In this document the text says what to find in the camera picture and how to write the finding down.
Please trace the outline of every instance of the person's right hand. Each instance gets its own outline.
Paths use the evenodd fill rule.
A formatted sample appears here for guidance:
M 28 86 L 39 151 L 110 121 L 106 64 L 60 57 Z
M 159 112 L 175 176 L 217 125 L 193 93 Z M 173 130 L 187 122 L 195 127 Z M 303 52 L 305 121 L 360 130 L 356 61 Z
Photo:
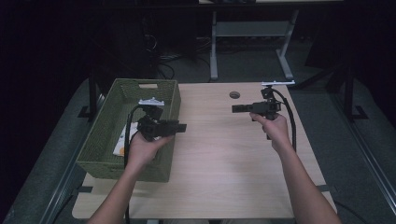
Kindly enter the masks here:
M 285 117 L 275 114 L 275 119 L 270 120 L 254 113 L 250 113 L 250 116 L 262 125 L 262 130 L 271 138 L 272 146 L 277 153 L 291 147 L 288 123 Z

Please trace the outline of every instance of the wooden table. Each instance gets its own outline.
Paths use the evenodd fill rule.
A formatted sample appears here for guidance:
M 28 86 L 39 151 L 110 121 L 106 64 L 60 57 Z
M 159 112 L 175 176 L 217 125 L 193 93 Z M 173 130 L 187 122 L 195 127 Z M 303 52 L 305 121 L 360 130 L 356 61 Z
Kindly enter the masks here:
M 232 105 L 263 101 L 261 83 L 179 84 L 179 120 L 187 131 L 176 136 L 168 183 L 138 182 L 131 199 L 131 218 L 288 218 L 293 217 L 279 157 L 258 122 Z M 297 152 L 317 186 L 326 185 L 286 87 L 297 125 Z M 239 99 L 229 96 L 241 94 Z M 280 114 L 287 116 L 283 106 Z M 73 216 L 88 218 L 105 199 L 115 180 L 86 175 Z M 335 208 L 330 193 L 323 192 Z

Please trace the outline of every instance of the gray carpet floor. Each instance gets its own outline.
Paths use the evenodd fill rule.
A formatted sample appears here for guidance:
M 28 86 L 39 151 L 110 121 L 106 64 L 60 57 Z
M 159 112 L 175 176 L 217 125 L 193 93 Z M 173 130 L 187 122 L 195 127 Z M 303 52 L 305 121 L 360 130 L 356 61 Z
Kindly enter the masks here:
M 260 82 L 282 81 L 281 67 L 276 58 L 278 42 L 272 42 L 260 50 L 244 50 L 219 54 L 219 79 L 217 82 Z M 293 41 L 287 59 L 294 80 L 300 83 L 317 72 L 317 68 L 306 67 L 304 62 L 311 43 Z M 167 63 L 175 70 L 180 83 L 204 83 L 210 78 L 209 54 L 199 55 L 200 60 L 179 59 Z M 172 71 L 160 66 L 167 76 Z M 396 223 L 396 216 L 378 187 L 367 162 L 362 156 L 359 144 L 348 128 L 348 122 L 340 113 L 334 99 L 342 99 L 341 94 L 330 95 L 324 90 L 327 78 L 300 91 L 290 91 L 306 134 L 318 159 L 320 169 L 331 188 L 333 198 L 352 209 L 367 223 Z M 375 105 L 370 92 L 355 81 L 354 105 L 360 105 L 368 119 L 356 120 L 355 125 L 367 141 L 377 161 L 396 186 L 396 132 Z M 11 208 L 5 223 L 40 223 L 45 214 L 56 216 L 54 223 L 83 223 L 72 217 L 72 209 L 77 198 L 75 189 L 81 184 L 84 171 L 74 164 L 74 153 L 79 150 L 91 124 L 87 119 L 78 118 L 84 105 L 89 104 L 88 82 L 81 83 L 64 111 L 51 138 L 46 144 L 35 168 L 26 180 L 17 200 Z M 69 184 L 60 181 L 70 168 Z M 59 198 L 55 209 L 48 210 L 49 204 Z M 337 205 L 343 223 L 363 223 L 351 211 Z M 145 220 L 134 222 L 145 223 Z M 274 223 L 293 223 L 293 220 L 275 220 Z

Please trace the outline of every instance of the green woven basket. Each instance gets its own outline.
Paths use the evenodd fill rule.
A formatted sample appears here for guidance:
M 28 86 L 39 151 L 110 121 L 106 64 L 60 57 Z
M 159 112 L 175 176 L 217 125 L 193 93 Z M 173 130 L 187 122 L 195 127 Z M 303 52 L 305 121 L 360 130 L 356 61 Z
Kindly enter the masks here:
M 180 92 L 175 80 L 116 79 L 78 155 L 77 164 L 95 178 L 118 179 L 124 170 L 123 157 L 113 155 L 113 150 L 126 124 L 128 113 L 140 99 L 152 97 L 165 102 L 161 119 L 178 118 Z M 144 115 L 141 109 L 136 110 L 133 122 Z M 169 180 L 174 143 L 175 138 L 158 151 L 138 180 Z

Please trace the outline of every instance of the person's right arm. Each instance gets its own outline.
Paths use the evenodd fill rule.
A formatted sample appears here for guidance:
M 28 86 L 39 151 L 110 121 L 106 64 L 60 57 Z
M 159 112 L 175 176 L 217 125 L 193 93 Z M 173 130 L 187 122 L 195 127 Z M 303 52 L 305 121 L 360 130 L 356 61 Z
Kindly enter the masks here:
M 250 113 L 250 116 L 262 125 L 264 132 L 272 139 L 272 146 L 282 163 L 291 207 L 297 223 L 341 223 L 295 153 L 289 139 L 286 118 L 278 115 L 275 120 L 269 120 L 253 113 Z

